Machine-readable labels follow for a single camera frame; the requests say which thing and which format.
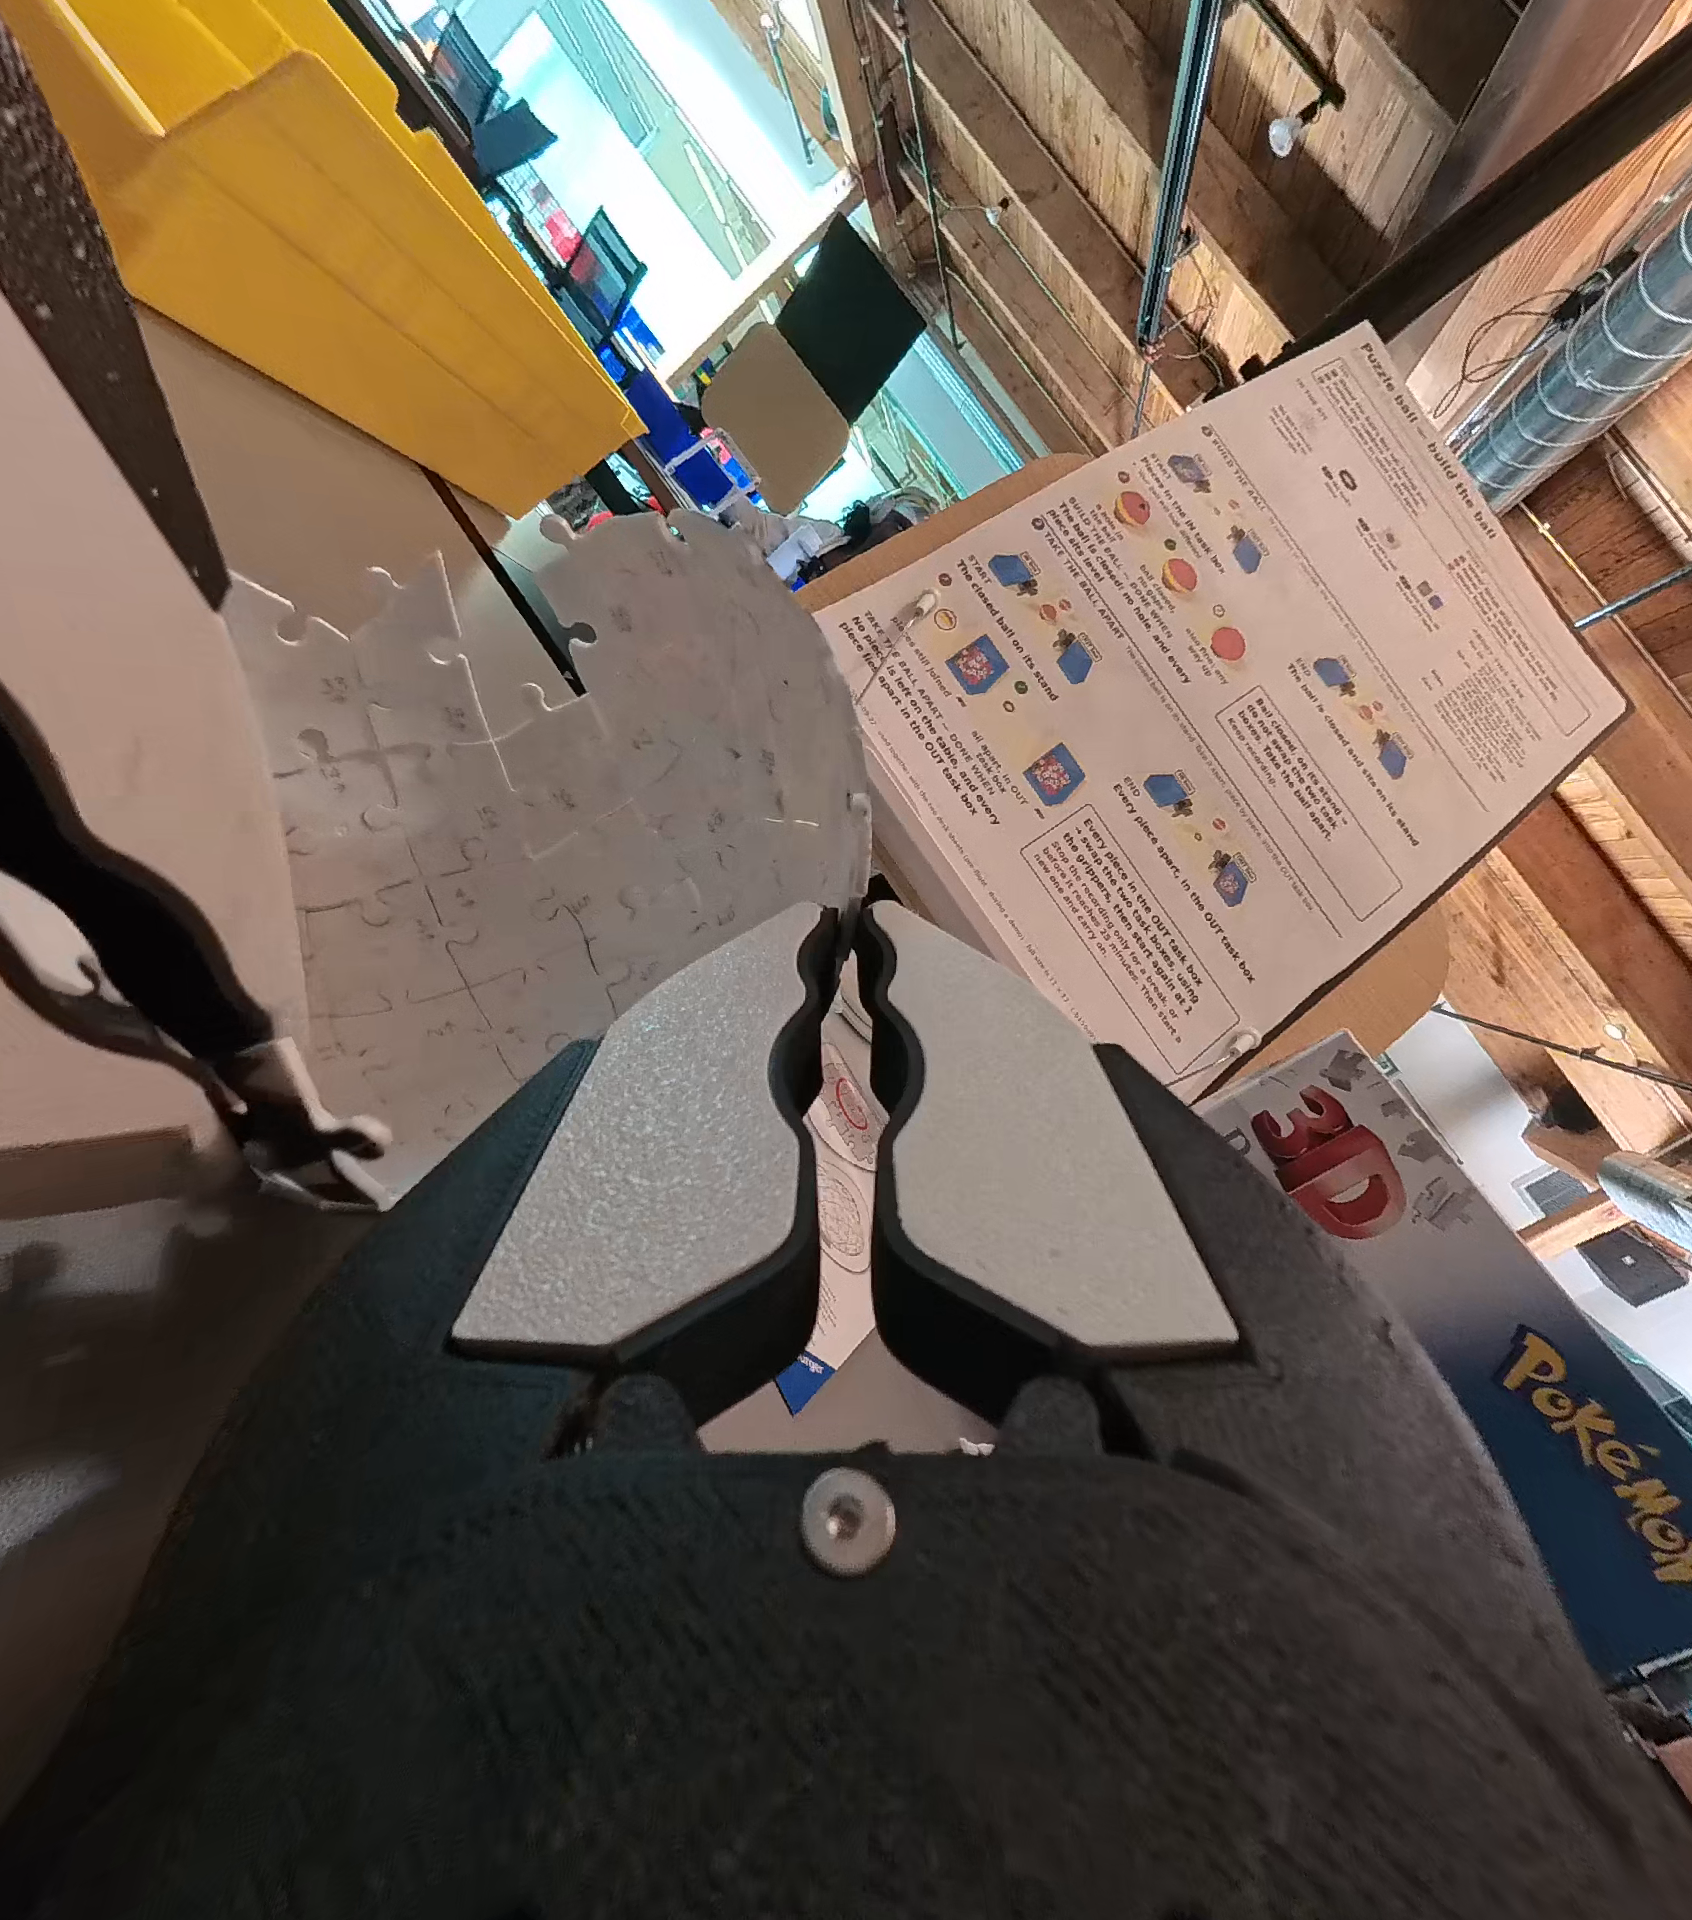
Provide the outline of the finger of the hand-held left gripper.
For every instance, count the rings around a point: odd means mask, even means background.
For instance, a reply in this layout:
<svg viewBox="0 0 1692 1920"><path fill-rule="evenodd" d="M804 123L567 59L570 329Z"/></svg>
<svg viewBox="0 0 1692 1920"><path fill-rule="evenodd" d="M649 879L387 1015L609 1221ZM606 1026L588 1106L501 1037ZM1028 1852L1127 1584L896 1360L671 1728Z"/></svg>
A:
<svg viewBox="0 0 1692 1920"><path fill-rule="evenodd" d="M0 1213L95 1213L250 1183L182 1075L52 1029L0 981Z"/></svg>
<svg viewBox="0 0 1692 1920"><path fill-rule="evenodd" d="M292 1020L284 832L233 642L1 290L0 873L192 1060Z"/></svg>

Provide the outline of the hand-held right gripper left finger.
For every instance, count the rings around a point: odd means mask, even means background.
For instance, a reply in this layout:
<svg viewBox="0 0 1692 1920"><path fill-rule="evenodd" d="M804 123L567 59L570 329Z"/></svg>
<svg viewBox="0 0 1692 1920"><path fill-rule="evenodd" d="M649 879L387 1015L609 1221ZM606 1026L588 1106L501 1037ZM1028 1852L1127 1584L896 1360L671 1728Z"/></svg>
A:
<svg viewBox="0 0 1692 1920"><path fill-rule="evenodd" d="M457 1310L455 1353L651 1377L698 1427L799 1358L840 936L837 908L794 904L607 1029Z"/></svg>

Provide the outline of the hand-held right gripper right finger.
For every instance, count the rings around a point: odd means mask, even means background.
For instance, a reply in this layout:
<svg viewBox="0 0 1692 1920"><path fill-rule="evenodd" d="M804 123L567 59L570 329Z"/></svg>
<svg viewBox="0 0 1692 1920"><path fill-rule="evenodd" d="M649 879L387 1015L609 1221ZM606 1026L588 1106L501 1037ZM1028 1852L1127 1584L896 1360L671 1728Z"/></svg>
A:
<svg viewBox="0 0 1692 1920"><path fill-rule="evenodd" d="M1097 1397L1119 1371L1234 1356L1235 1319L1084 1031L889 900L861 911L855 962L891 1358L999 1429L1036 1381Z"/></svg>

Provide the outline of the partly built puzzle ball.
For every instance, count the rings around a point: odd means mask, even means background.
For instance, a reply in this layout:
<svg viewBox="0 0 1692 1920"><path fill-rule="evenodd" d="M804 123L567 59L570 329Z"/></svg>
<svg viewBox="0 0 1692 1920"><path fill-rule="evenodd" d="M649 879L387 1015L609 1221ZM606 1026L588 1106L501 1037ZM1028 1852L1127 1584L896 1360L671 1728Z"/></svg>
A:
<svg viewBox="0 0 1692 1920"><path fill-rule="evenodd" d="M315 1090L401 1197L567 1044L873 869L858 713L756 541L699 512L558 541L536 633L468 646L445 565L368 571L349 633L233 576L274 759Z"/></svg>

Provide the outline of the blue puzzle box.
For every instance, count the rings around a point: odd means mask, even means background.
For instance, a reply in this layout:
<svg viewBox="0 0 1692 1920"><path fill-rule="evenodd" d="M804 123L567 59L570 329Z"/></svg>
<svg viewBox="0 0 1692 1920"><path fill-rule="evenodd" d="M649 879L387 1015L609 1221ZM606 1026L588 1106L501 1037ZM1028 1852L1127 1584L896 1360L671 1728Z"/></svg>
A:
<svg viewBox="0 0 1692 1920"><path fill-rule="evenodd" d="M1692 1441L1340 1032L1194 1108L1334 1238L1475 1429L1604 1681L1692 1655Z"/></svg>

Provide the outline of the white folded instruction leaflet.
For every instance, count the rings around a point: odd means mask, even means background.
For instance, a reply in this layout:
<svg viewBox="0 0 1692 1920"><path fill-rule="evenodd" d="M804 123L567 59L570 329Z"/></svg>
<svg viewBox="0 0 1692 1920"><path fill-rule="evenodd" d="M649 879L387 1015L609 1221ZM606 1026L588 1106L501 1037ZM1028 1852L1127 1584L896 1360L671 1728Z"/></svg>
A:
<svg viewBox="0 0 1692 1920"><path fill-rule="evenodd" d="M805 1126L814 1146L817 1307L799 1356L773 1381L797 1420L875 1330L872 1261L885 1110L872 1089L872 1017L848 966L820 1026L822 1081Z"/></svg>

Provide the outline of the yellow plastic bin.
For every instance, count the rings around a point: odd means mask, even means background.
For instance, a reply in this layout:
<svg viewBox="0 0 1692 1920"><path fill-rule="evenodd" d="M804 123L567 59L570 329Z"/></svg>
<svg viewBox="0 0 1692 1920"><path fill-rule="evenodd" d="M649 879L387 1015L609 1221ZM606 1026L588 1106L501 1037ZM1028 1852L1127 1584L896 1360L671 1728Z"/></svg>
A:
<svg viewBox="0 0 1692 1920"><path fill-rule="evenodd" d="M128 293L503 517L642 422L330 4L0 3Z"/></svg>

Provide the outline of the blue storage bin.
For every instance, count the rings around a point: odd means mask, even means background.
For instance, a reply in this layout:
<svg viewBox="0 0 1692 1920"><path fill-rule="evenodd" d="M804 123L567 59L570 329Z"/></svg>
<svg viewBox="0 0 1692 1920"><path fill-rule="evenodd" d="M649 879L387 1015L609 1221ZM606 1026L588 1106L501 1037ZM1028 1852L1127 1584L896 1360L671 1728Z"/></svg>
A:
<svg viewBox="0 0 1692 1920"><path fill-rule="evenodd" d="M618 387L642 422L640 442L692 506L714 514L732 497L754 498L749 472L649 369L622 372Z"/></svg>

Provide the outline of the small wooden background board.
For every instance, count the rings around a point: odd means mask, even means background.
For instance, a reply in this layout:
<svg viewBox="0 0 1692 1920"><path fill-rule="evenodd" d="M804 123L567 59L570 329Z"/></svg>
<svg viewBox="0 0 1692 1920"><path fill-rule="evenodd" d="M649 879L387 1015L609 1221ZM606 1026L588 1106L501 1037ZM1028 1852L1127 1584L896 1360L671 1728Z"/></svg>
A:
<svg viewBox="0 0 1692 1920"><path fill-rule="evenodd" d="M801 509L841 464L852 438L820 381L768 323L738 339L707 382L699 413L778 517Z"/></svg>

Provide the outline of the black background panel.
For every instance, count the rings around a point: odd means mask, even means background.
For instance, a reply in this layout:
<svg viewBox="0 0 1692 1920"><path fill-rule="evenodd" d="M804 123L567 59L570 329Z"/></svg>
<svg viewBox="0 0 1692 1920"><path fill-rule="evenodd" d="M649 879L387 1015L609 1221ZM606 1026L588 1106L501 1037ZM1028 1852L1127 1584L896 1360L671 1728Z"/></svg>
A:
<svg viewBox="0 0 1692 1920"><path fill-rule="evenodd" d="M834 215L773 321L794 359L848 425L882 395L927 321L843 213Z"/></svg>

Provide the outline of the black overhead pole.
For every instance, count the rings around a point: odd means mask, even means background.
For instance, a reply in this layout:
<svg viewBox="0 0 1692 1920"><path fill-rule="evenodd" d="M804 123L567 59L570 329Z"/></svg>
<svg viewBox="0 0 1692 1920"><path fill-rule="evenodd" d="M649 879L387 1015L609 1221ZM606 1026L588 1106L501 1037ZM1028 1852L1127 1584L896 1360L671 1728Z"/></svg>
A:
<svg viewBox="0 0 1692 1920"><path fill-rule="evenodd" d="M1692 22L1513 161L1306 337L1306 354L1372 327L1394 341L1692 107Z"/></svg>

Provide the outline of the silver ventilation duct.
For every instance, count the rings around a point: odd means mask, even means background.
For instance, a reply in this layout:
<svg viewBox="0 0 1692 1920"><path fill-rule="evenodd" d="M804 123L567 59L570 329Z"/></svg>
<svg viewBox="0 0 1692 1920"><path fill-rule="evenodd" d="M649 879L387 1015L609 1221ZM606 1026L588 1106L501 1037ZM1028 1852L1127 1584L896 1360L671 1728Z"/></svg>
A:
<svg viewBox="0 0 1692 1920"><path fill-rule="evenodd" d="M1692 361L1692 199L1498 400L1459 463L1504 514Z"/></svg>

